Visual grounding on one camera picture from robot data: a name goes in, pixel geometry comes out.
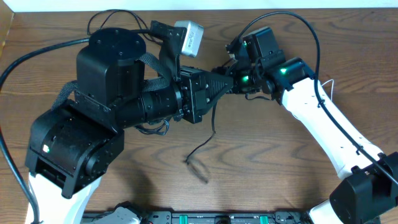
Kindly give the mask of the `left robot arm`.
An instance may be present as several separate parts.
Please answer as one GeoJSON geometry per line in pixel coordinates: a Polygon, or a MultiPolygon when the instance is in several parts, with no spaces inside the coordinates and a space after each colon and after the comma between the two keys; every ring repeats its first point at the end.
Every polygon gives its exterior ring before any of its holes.
{"type": "Polygon", "coordinates": [[[183,67],[183,27],[154,29],[159,56],[143,30],[106,28],[76,58],[76,80],[30,129],[25,164],[42,223],[80,223],[110,163],[124,149],[124,132],[163,135],[171,119],[198,123],[233,86],[229,76],[183,67]]]}

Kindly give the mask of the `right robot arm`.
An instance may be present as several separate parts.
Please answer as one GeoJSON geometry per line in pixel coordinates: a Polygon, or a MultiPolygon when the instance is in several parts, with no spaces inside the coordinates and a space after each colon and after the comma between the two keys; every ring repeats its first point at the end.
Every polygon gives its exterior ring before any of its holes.
{"type": "Polygon", "coordinates": [[[302,59],[286,60],[270,28],[243,37],[233,55],[231,66],[216,68],[233,77],[232,92],[270,95],[307,128],[341,180],[327,200],[307,212],[310,223],[373,223],[397,207],[397,154],[368,141],[302,59]]]}

